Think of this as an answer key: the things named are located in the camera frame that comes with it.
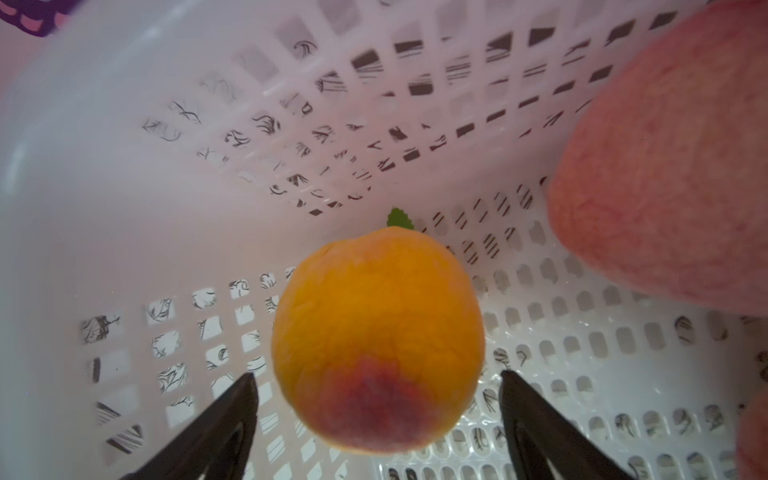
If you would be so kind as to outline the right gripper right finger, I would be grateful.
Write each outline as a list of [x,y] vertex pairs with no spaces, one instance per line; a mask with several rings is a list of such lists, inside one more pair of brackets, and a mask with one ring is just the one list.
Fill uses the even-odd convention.
[[631,479],[517,372],[501,372],[499,405],[519,479]]

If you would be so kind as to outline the yellow-orange peach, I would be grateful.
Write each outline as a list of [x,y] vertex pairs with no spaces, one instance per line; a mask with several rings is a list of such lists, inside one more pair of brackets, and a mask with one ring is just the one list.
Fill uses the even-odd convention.
[[293,271],[273,324],[275,378],[327,443],[389,455],[448,433],[485,361],[482,312],[455,255],[401,209]]

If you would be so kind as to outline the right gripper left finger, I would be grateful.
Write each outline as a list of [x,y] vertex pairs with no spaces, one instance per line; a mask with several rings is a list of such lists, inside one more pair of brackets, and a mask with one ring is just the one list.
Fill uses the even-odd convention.
[[244,476],[257,427],[254,376],[241,375],[188,427],[129,480],[238,480]]

